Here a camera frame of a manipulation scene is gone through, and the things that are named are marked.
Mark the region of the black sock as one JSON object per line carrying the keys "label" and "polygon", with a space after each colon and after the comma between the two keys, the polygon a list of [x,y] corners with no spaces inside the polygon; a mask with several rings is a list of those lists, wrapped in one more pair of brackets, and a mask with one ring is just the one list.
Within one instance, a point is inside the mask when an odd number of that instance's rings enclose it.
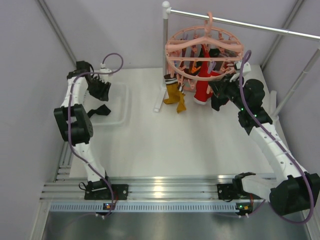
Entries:
{"label": "black sock", "polygon": [[[211,48],[209,50],[209,55],[212,58],[219,57],[220,50],[218,48]],[[226,105],[228,101],[228,98],[217,98],[214,94],[212,94],[211,107],[218,112],[220,110],[220,107]]]}
{"label": "black sock", "polygon": [[98,116],[108,116],[111,113],[111,110],[105,105],[101,105],[97,109],[91,109],[87,115],[89,118],[91,118],[93,115],[98,115]]}

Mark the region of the pink round clip hanger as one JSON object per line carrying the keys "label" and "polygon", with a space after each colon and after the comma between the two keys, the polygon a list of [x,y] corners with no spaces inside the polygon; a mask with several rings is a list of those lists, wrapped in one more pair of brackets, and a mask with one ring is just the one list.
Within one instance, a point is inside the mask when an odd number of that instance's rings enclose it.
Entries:
{"label": "pink round clip hanger", "polygon": [[189,81],[191,89],[198,82],[218,82],[233,75],[243,54],[244,45],[233,33],[215,26],[210,11],[204,24],[184,28],[164,44],[167,74],[181,85]]}

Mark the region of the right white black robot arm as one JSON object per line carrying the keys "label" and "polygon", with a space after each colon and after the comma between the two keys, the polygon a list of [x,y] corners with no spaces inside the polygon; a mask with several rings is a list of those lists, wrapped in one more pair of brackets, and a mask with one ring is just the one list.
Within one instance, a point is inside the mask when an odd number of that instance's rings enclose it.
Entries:
{"label": "right white black robot arm", "polygon": [[262,107],[265,97],[260,80],[249,79],[243,86],[225,76],[211,81],[211,106],[219,111],[228,102],[238,109],[238,121],[247,135],[257,144],[271,166],[275,181],[266,180],[253,172],[240,173],[233,180],[233,192],[238,198],[253,194],[270,203],[275,212],[288,215],[315,207],[320,192],[320,177],[308,173],[293,157],[279,137],[272,119]]}

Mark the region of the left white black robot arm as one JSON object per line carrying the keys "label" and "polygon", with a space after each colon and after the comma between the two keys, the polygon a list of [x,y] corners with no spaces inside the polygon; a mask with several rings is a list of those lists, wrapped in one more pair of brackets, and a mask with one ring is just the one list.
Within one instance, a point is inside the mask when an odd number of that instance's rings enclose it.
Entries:
{"label": "left white black robot arm", "polygon": [[86,94],[103,103],[107,102],[111,83],[101,80],[93,66],[86,61],[76,62],[76,69],[67,75],[67,83],[64,101],[54,109],[53,114],[62,139],[84,164],[87,183],[81,182],[79,188],[85,192],[86,200],[111,199],[113,186],[109,183],[106,170],[94,157],[90,144],[94,134],[91,117],[107,116],[111,110],[105,104],[89,111],[84,107]]}

